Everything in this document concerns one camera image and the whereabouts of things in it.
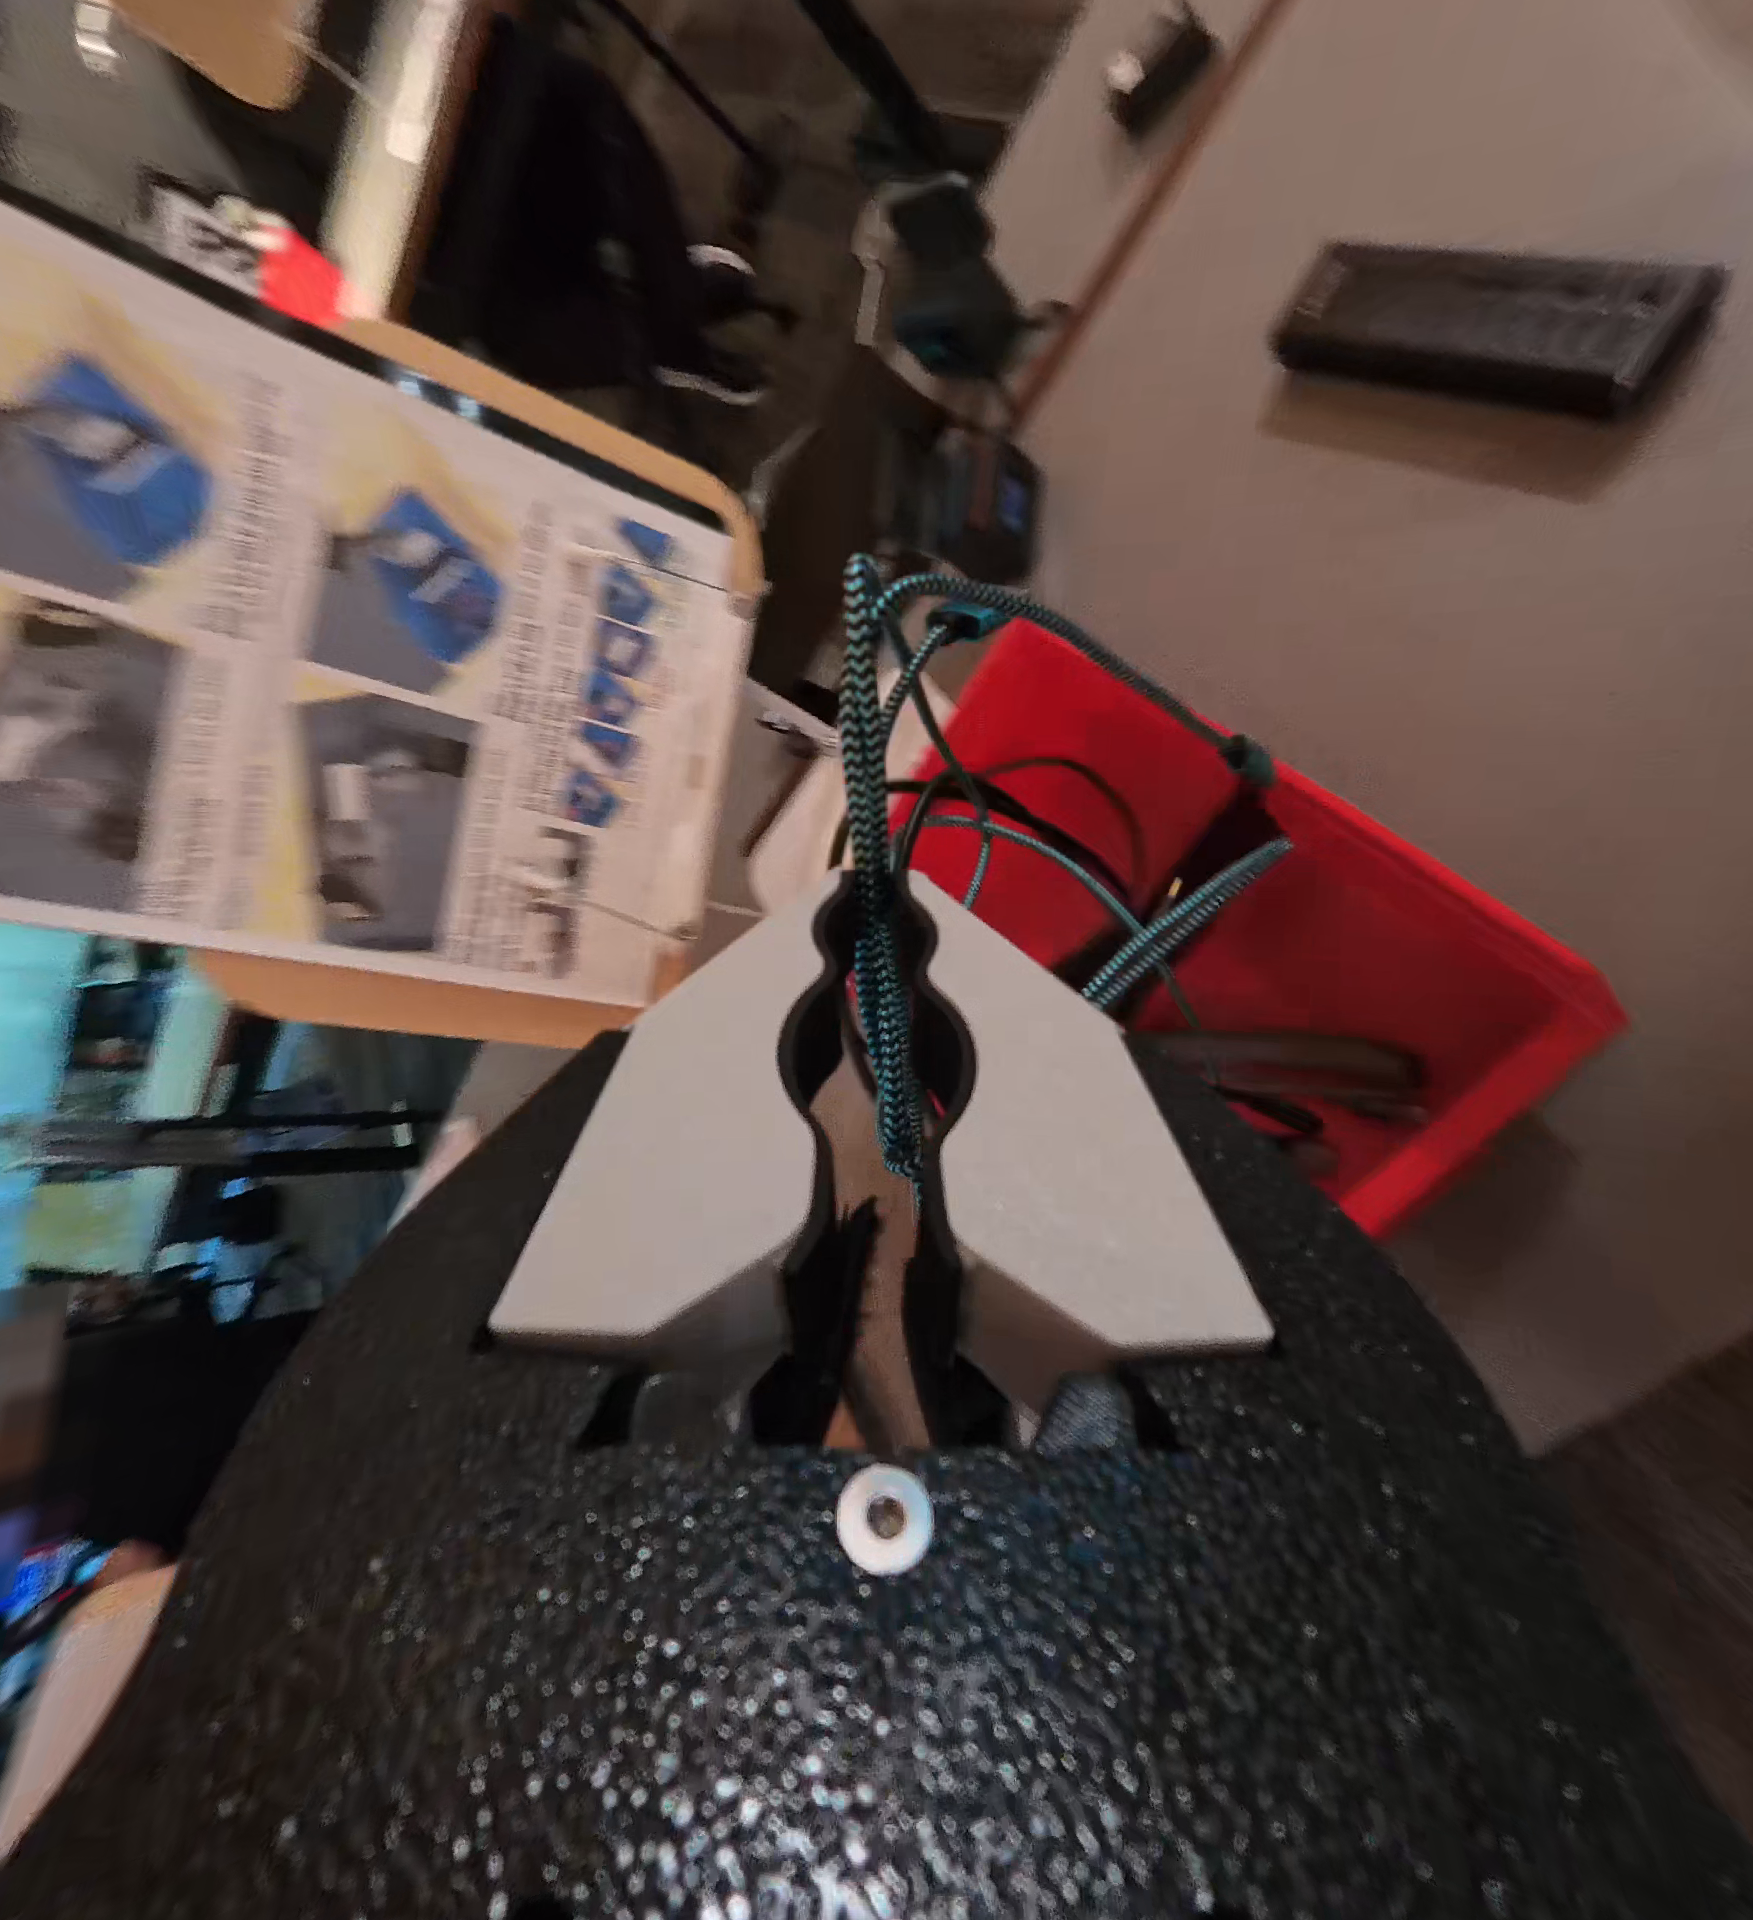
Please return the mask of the red plastic bin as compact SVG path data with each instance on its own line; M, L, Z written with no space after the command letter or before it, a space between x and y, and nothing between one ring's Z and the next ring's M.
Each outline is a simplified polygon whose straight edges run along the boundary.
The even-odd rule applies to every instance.
M1177 951L1205 1028L1377 1043L1417 1065L1411 1118L1317 1099L1313 1180L1373 1238L1454 1187L1492 1139L1628 1028L1604 972L1322 785L1248 791L1222 756L1014 620L942 721L1008 828L1056 848L1148 925L1282 835L1291 852Z

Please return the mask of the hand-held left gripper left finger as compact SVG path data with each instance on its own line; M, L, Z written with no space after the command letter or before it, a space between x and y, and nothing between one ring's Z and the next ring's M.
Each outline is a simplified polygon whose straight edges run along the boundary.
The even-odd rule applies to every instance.
M813 1109L857 931L854 874L827 874L625 1028L488 1314L498 1347L844 1397L868 1242Z

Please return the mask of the black battery charger box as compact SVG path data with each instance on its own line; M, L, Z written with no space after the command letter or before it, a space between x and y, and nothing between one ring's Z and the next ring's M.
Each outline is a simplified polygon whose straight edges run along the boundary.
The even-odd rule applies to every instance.
M994 263L996 231L960 171L882 180L857 216L851 342L929 377L994 386L1053 309L1027 307Z

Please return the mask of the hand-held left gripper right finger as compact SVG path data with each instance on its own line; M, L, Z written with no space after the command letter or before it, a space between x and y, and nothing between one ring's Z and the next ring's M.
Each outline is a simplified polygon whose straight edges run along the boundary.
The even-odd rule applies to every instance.
M912 876L926 1008L957 1020L924 1198L955 1350L1010 1401L1128 1363L1263 1353L1256 1300L1117 1024Z

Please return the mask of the printed instruction sheet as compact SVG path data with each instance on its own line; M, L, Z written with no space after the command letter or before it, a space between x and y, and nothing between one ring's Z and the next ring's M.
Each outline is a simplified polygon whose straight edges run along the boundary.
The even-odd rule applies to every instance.
M760 547L700 468L0 189L0 922L644 1008Z

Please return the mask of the black charging case with display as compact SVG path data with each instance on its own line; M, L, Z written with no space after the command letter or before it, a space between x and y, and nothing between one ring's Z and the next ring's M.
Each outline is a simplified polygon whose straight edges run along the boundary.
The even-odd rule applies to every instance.
M1022 589L1034 569L1043 475L1000 431L951 420L877 439L877 553Z

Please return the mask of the black usb hub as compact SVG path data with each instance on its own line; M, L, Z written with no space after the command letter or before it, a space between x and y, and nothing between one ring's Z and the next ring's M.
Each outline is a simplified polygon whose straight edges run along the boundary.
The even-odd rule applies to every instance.
M1718 263L1330 243L1272 323L1275 362L1577 420L1639 413L1714 322Z

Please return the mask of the small black battery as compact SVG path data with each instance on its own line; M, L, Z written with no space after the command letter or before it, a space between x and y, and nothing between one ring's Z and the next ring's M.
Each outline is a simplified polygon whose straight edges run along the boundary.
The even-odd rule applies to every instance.
M1191 3L1161 3L1103 61L1103 104L1129 141L1143 139L1220 59L1217 32Z

